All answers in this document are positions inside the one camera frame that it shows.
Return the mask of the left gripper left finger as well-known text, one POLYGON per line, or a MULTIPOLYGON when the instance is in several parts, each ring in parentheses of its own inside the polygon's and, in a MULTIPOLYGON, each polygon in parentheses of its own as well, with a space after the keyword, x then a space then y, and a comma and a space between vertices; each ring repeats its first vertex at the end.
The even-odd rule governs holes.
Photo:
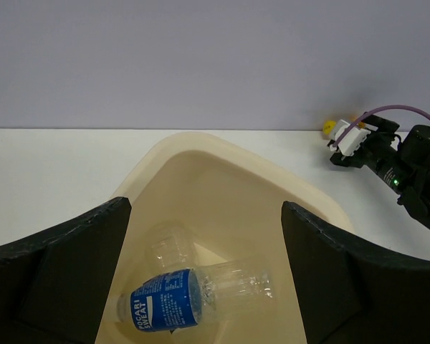
POLYGON ((0 246, 0 343, 94 343, 131 213, 125 197, 0 246))

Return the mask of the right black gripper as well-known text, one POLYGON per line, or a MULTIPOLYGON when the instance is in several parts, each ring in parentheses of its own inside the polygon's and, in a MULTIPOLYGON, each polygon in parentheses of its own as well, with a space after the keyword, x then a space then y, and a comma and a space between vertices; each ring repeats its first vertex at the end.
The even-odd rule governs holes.
POLYGON ((361 168, 368 166, 376 169, 380 158, 394 154, 391 144, 395 140, 400 125, 377 115, 370 115, 361 121, 359 128, 365 128, 371 133, 361 143, 360 148, 353 156, 345 157, 341 153, 333 152, 330 157, 332 164, 342 167, 361 168))

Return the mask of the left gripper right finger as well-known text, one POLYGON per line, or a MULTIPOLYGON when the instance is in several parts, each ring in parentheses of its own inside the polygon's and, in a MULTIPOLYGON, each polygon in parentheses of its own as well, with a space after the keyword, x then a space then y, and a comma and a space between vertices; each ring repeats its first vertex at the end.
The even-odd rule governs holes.
POLYGON ((309 343, 430 343, 430 261, 292 202, 282 205, 282 232, 309 343))

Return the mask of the blue label plastic bottle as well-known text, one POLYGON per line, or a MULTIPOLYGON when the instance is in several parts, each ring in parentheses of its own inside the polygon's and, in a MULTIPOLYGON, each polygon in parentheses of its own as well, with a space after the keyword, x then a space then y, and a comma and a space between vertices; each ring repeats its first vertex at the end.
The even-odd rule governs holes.
POLYGON ((258 256, 165 272, 108 300, 113 322, 144 333, 261 317, 275 305, 270 268, 258 256))

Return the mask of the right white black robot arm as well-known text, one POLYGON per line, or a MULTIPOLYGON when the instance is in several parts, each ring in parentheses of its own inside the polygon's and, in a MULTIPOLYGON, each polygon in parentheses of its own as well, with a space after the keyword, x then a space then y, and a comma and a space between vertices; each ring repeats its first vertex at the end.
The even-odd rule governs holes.
POLYGON ((355 127, 346 135, 355 144, 340 143, 330 157, 332 164, 346 168, 368 167, 393 192, 397 204, 408 215, 430 230, 430 127, 415 125, 397 148, 399 124, 370 115, 364 123, 375 130, 355 127))

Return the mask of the green label plastic bottle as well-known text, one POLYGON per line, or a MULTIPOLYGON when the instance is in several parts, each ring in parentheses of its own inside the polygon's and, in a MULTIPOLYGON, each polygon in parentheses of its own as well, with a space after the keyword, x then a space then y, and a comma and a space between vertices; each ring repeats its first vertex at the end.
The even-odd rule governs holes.
POLYGON ((193 267, 198 262, 193 233, 183 224, 167 221, 148 230, 145 258, 155 272, 193 267))

